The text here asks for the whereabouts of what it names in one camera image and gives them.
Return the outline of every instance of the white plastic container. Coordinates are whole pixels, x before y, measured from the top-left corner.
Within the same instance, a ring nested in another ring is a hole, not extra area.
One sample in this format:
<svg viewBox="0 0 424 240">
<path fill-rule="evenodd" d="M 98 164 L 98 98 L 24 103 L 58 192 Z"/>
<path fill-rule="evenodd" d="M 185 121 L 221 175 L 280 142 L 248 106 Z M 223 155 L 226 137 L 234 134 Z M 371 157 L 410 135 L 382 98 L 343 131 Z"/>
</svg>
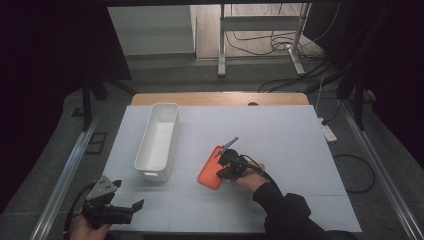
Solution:
<svg viewBox="0 0 424 240">
<path fill-rule="evenodd" d="M 144 179 L 164 182 L 171 176 L 178 129 L 178 105 L 154 104 L 134 162 Z"/>
</svg>

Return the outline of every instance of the white tabletop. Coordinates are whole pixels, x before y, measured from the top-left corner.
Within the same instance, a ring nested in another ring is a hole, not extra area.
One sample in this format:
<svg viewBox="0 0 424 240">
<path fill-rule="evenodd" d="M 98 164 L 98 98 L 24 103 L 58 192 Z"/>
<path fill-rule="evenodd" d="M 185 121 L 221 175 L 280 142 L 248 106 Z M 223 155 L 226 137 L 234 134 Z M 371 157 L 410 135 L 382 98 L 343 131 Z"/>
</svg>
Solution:
<svg viewBox="0 0 424 240">
<path fill-rule="evenodd" d="M 265 164 L 283 193 L 305 197 L 311 219 L 325 230 L 361 232 L 318 125 L 303 106 L 184 106 L 170 179 L 145 181 L 134 168 L 151 106 L 128 106 L 104 175 L 122 180 L 112 201 L 129 207 L 145 199 L 129 225 L 113 230 L 153 232 L 264 232 L 266 217 L 251 195 L 224 181 L 218 190 L 197 182 L 214 148 L 231 148 Z"/>
</svg>

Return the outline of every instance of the dark background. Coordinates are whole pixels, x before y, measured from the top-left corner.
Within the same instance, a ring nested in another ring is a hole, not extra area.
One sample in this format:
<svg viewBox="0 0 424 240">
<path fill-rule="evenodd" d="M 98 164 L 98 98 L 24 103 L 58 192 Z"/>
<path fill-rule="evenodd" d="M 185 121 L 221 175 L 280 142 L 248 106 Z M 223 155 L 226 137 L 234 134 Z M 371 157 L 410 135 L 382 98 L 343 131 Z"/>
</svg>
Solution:
<svg viewBox="0 0 424 240">
<path fill-rule="evenodd" d="M 16 1 L 0 9 L 2 212 L 82 79 L 131 77 L 107 8 Z"/>
<path fill-rule="evenodd" d="M 340 47 L 350 43 L 375 10 L 374 4 L 352 6 Z M 361 62 L 361 74 L 376 95 L 374 111 L 424 166 L 422 10 L 395 4 Z M 54 132 L 64 98 L 92 72 L 114 79 L 130 75 L 104 7 L 2 2 L 0 24 L 3 211 Z M 346 49 L 346 59 L 358 44 L 360 39 Z"/>
</svg>

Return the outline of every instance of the orange box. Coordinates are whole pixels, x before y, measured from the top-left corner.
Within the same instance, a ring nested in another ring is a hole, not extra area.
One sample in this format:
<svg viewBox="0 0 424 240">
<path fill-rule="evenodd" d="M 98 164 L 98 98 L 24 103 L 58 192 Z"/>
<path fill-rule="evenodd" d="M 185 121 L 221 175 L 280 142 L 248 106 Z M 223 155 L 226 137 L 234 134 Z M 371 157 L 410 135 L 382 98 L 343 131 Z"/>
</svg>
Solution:
<svg viewBox="0 0 424 240">
<path fill-rule="evenodd" d="M 211 156 L 209 157 L 208 161 L 206 162 L 205 166 L 203 167 L 202 171 L 199 174 L 199 177 L 197 177 L 197 181 L 199 181 L 201 184 L 205 185 L 206 187 L 212 188 L 212 189 L 218 189 L 219 185 L 221 185 L 222 178 L 218 177 L 216 175 L 216 172 L 222 169 L 222 166 L 218 164 L 218 160 L 221 157 L 221 155 L 214 157 L 215 154 L 221 150 L 221 146 L 217 146 Z"/>
</svg>

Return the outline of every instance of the person's arm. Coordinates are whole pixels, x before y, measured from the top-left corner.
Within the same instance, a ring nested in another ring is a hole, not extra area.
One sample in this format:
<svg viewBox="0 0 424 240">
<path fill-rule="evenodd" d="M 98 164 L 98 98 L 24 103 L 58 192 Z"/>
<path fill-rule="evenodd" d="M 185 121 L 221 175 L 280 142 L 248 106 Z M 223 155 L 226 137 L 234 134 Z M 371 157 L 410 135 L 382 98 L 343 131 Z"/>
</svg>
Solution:
<svg viewBox="0 0 424 240">
<path fill-rule="evenodd" d="M 253 200 L 267 213 L 265 231 L 270 239 L 331 239 L 327 233 L 309 219 L 311 210 L 305 199 L 296 194 L 283 196 L 265 178 L 252 169 L 233 181 L 253 193 Z"/>
<path fill-rule="evenodd" d="M 71 240 L 104 240 L 111 227 L 110 224 L 103 224 L 98 229 L 94 229 L 84 216 L 79 215 L 71 231 Z"/>
</svg>

